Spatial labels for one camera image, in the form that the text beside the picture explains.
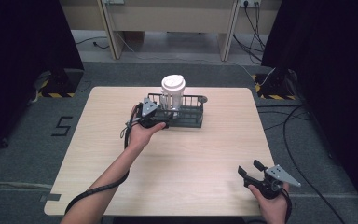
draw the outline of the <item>power strip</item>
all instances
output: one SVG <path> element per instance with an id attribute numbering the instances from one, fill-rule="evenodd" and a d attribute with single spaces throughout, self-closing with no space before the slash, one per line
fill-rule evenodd
<path id="1" fill-rule="evenodd" d="M 255 7 L 256 4 L 260 6 L 261 0 L 241 0 L 240 7 L 245 7 L 245 1 L 248 1 L 248 7 Z"/>

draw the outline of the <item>white cup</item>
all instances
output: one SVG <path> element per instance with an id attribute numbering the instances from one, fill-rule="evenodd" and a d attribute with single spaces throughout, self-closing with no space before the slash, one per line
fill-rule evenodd
<path id="1" fill-rule="evenodd" d="M 161 81 L 163 97 L 160 99 L 162 107 L 168 110 L 179 110 L 185 87 L 186 82 L 181 75 L 170 75 L 163 78 Z"/>

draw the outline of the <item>person's right arm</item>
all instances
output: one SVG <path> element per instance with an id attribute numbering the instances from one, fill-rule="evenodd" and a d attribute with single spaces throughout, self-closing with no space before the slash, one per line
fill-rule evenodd
<path id="1" fill-rule="evenodd" d="M 289 191 L 289 184 L 283 183 L 283 188 Z M 286 218 L 287 202 L 280 194 L 274 199 L 266 199 L 255 186 L 249 185 L 248 189 L 254 194 L 260 204 L 260 211 L 268 224 L 284 224 Z"/>

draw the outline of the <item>desk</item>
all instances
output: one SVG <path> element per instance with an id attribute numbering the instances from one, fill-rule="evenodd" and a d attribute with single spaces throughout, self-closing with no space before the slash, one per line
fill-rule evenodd
<path id="1" fill-rule="evenodd" d="M 132 107 L 159 87 L 94 88 L 51 190 L 48 215 L 86 190 L 122 152 L 120 132 Z M 273 166 L 251 91 L 245 88 L 186 88 L 205 95 L 202 128 L 156 133 L 131 167 L 106 209 L 107 216 L 253 216 L 258 203 L 237 173 L 242 166 L 258 179 L 253 160 Z"/>
<path id="2" fill-rule="evenodd" d="M 227 59 L 238 0 L 126 0 L 106 5 L 98 0 L 114 59 L 124 43 L 122 31 L 217 33 L 222 61 Z"/>

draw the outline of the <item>basket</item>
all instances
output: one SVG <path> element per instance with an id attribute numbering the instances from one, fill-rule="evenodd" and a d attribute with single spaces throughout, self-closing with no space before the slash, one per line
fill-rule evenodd
<path id="1" fill-rule="evenodd" d="M 149 93 L 147 97 L 158 105 L 157 118 L 170 119 L 171 127 L 200 128 L 202 126 L 203 104 L 207 98 L 202 95 L 183 95 L 179 110 L 164 109 L 161 106 L 160 93 Z"/>

